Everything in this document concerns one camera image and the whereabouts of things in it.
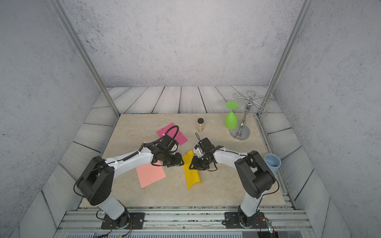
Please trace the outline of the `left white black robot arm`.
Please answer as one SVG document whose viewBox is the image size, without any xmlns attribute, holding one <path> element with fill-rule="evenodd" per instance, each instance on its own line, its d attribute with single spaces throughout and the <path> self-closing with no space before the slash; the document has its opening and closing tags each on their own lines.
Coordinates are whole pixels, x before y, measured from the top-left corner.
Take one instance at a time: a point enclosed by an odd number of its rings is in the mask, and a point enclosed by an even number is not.
<svg viewBox="0 0 381 238">
<path fill-rule="evenodd" d="M 96 156 L 90 160 L 73 186 L 77 195 L 97 206 L 114 222 L 127 222 L 127 208 L 112 194 L 112 185 L 117 177 L 140 166 L 175 167 L 184 165 L 175 140 L 179 132 L 178 126 L 170 127 L 156 141 L 143 143 L 133 152 L 103 159 Z"/>
</svg>

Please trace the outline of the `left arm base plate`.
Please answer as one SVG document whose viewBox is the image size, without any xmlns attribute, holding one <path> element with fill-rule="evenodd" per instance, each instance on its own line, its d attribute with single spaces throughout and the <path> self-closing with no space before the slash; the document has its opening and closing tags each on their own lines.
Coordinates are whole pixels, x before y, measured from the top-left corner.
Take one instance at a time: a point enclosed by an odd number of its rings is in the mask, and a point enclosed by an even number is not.
<svg viewBox="0 0 381 238">
<path fill-rule="evenodd" d="M 141 230 L 143 229 L 144 219 L 145 213 L 143 212 L 128 214 L 124 213 L 121 217 L 117 218 L 116 220 L 113 220 L 110 216 L 105 215 L 105 217 L 103 218 L 104 221 L 101 224 L 101 229 Z"/>
</svg>

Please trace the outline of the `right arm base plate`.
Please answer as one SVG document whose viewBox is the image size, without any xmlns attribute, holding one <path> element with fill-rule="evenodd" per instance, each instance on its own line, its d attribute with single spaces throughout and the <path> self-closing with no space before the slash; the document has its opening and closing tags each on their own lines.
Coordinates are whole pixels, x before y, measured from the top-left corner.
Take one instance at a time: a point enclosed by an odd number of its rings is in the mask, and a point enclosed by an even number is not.
<svg viewBox="0 0 381 238">
<path fill-rule="evenodd" d="M 244 213 L 225 212 L 222 225 L 227 229 L 265 229 L 268 228 L 268 222 L 263 212 L 257 212 L 251 217 Z"/>
</svg>

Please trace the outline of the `yellow paper sheet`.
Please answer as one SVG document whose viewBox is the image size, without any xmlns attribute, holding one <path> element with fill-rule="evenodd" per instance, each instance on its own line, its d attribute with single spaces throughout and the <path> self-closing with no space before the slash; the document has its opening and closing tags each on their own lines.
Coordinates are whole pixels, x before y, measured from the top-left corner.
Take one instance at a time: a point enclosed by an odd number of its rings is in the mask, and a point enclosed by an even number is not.
<svg viewBox="0 0 381 238">
<path fill-rule="evenodd" d="M 190 170 L 189 169 L 193 157 L 194 157 L 193 151 L 188 151 L 183 156 L 184 172 L 185 172 L 185 178 L 186 178 L 186 183 L 187 183 L 188 189 L 190 189 L 196 183 L 201 184 L 201 179 L 200 179 L 198 170 Z"/>
</svg>

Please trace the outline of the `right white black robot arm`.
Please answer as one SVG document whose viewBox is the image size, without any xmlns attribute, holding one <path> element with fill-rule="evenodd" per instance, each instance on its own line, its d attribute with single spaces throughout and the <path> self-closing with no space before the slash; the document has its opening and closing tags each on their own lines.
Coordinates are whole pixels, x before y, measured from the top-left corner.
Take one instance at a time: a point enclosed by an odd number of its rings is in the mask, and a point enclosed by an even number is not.
<svg viewBox="0 0 381 238">
<path fill-rule="evenodd" d="M 275 154 L 262 157 L 257 151 L 239 153 L 219 145 L 214 146 L 208 138 L 200 139 L 193 149 L 190 170 L 206 171 L 210 164 L 224 164 L 236 169 L 245 197 L 238 207 L 238 221 L 244 228 L 250 228 L 264 216 L 260 213 L 259 205 L 264 196 L 270 195 L 269 190 L 274 183 L 278 184 L 275 176 L 281 166 L 281 159 Z"/>
</svg>

